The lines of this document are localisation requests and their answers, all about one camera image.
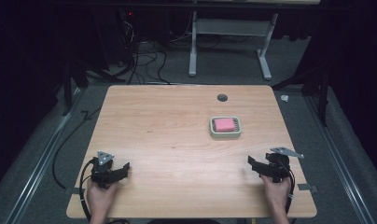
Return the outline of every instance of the silver metal bracket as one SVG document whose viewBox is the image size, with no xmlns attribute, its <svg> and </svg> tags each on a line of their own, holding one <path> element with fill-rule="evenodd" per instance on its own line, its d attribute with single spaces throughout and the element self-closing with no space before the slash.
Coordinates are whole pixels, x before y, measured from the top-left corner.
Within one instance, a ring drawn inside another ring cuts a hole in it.
<svg viewBox="0 0 377 224">
<path fill-rule="evenodd" d="M 287 147 L 272 147 L 271 151 L 279 153 L 281 155 L 291 156 L 291 157 L 297 157 L 299 159 L 304 159 L 304 155 L 299 154 L 295 151 L 292 151 L 288 149 Z"/>
<path fill-rule="evenodd" d="M 114 158 L 114 155 L 98 150 L 98 162 L 100 165 L 103 165 L 107 163 L 108 161 L 113 160 L 113 158 Z"/>
</svg>

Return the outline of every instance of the pink sponge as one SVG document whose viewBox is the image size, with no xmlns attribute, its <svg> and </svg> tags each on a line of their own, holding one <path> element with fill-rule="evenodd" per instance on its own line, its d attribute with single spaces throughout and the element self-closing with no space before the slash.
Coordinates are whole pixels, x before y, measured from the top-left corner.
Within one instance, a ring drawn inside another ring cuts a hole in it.
<svg viewBox="0 0 377 224">
<path fill-rule="evenodd" d="M 233 119 L 215 119 L 215 129 L 218 133 L 227 133 L 235 131 L 235 123 Z"/>
</svg>

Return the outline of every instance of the dark background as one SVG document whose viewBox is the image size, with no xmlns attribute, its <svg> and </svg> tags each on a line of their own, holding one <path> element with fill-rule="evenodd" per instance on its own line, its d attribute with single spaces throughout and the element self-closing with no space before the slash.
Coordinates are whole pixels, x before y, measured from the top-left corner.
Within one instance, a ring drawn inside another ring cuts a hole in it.
<svg viewBox="0 0 377 224">
<path fill-rule="evenodd" d="M 312 12 L 280 13 L 273 38 L 312 37 L 297 74 L 328 59 L 329 84 L 377 168 L 377 1 L 322 1 L 321 6 L 350 10 L 323 17 Z M 0 180 L 57 103 L 55 93 L 62 86 L 67 59 L 107 69 L 124 57 L 118 54 L 124 43 L 110 10 L 115 9 L 56 9 L 41 1 L 0 5 Z M 131 20 L 140 36 L 167 45 L 169 31 L 182 34 L 188 16 L 187 11 L 150 9 L 134 11 Z"/>
</svg>

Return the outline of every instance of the human hand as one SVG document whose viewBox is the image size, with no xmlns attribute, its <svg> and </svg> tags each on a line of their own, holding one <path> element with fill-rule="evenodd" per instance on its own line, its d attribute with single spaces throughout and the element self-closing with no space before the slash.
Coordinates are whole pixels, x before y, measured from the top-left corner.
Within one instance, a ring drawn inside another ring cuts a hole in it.
<svg viewBox="0 0 377 224">
<path fill-rule="evenodd" d="M 91 211 L 91 224 L 105 223 L 117 187 L 118 182 L 111 184 L 108 189 L 101 189 L 90 179 L 87 181 L 87 201 Z"/>
<path fill-rule="evenodd" d="M 264 182 L 265 197 L 272 213 L 272 223 L 288 223 L 286 203 L 290 192 L 290 178 L 286 177 L 279 183 L 273 183 L 266 175 L 261 175 Z"/>
</svg>

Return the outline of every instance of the metal strip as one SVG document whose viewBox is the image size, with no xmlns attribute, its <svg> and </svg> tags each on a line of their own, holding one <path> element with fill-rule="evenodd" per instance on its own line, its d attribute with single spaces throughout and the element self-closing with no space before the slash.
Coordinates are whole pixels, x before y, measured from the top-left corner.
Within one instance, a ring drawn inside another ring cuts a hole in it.
<svg viewBox="0 0 377 224">
<path fill-rule="evenodd" d="M 61 119 L 60 124 L 55 129 L 54 133 L 49 139 L 49 142 L 47 143 L 47 146 L 42 156 L 40 157 L 39 162 L 37 163 L 34 171 L 29 177 L 28 182 L 23 188 L 23 191 L 19 199 L 17 200 L 13 209 L 8 215 L 5 221 L 6 224 L 21 223 L 22 216 L 25 213 L 25 210 L 28 207 L 30 201 L 32 200 L 32 197 L 34 196 L 36 189 L 40 184 L 40 181 L 49 166 L 49 163 L 51 162 L 54 154 L 56 153 L 56 145 L 62 135 L 63 128 L 65 127 L 67 121 L 71 118 L 72 111 L 75 110 L 76 106 L 78 105 L 78 102 L 81 100 L 83 92 L 84 91 L 81 91 L 79 88 L 76 88 L 74 95 L 76 95 L 77 97 L 74 101 L 71 111 L 69 111 L 69 113 Z"/>
<path fill-rule="evenodd" d="M 369 211 L 369 208 L 366 206 L 366 203 L 363 201 L 362 194 L 360 193 L 359 188 L 355 180 L 352 178 L 349 170 L 346 168 L 345 163 L 340 155 L 339 150 L 334 144 L 333 139 L 331 138 L 328 128 L 324 127 L 322 122 L 317 116 L 317 107 L 315 105 L 314 99 L 311 96 L 304 97 L 305 103 L 310 108 L 314 119 L 316 120 L 317 125 L 319 126 L 320 131 L 322 132 L 327 144 L 328 144 L 328 153 L 330 154 L 334 166 L 336 168 L 337 174 L 342 181 L 342 185 L 345 188 L 346 194 L 351 200 L 352 206 L 354 207 L 356 214 L 360 220 L 360 223 L 375 223 L 372 215 Z"/>
</svg>

